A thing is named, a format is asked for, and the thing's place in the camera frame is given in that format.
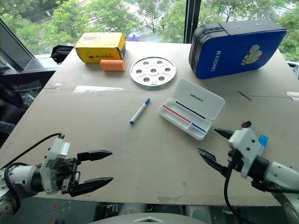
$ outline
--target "blue line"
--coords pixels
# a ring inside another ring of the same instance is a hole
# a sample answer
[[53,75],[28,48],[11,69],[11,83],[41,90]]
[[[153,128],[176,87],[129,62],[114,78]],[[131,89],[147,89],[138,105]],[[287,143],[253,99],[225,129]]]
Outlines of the blue line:
[[196,124],[191,123],[193,126],[197,127],[199,130],[202,130],[203,132],[206,132],[204,129],[202,129],[201,127],[198,127]]

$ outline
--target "black bag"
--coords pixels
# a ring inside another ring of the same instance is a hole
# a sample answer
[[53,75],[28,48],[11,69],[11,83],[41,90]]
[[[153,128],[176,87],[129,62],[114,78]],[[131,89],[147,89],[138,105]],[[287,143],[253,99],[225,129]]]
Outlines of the black bag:
[[51,58],[53,58],[57,64],[60,64],[65,60],[73,48],[73,46],[57,45],[52,50]]

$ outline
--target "yellow box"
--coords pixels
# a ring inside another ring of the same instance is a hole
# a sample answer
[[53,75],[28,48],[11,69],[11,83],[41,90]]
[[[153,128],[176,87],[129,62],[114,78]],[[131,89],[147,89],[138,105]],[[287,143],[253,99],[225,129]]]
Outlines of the yellow box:
[[122,33],[84,33],[75,49],[85,63],[100,63],[102,59],[122,60],[126,40]]

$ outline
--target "red line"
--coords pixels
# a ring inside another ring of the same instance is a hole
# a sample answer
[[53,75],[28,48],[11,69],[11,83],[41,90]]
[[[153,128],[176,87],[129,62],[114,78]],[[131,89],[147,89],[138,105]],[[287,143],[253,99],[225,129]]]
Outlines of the red line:
[[165,107],[167,110],[173,112],[175,115],[178,115],[180,118],[182,118],[182,119],[188,121],[189,123],[191,123],[190,120],[188,120],[187,118],[183,117],[182,115],[180,115],[179,113],[175,112],[174,110],[170,109],[169,107],[167,107],[167,106],[165,106],[165,105],[162,105],[162,106]]

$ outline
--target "blue case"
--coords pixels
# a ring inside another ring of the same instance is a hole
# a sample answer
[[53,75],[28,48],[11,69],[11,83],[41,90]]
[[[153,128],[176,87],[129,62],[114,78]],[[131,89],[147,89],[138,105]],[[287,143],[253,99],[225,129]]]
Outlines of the blue case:
[[272,57],[285,33],[270,20],[206,24],[193,33],[189,64],[201,79],[258,69]]

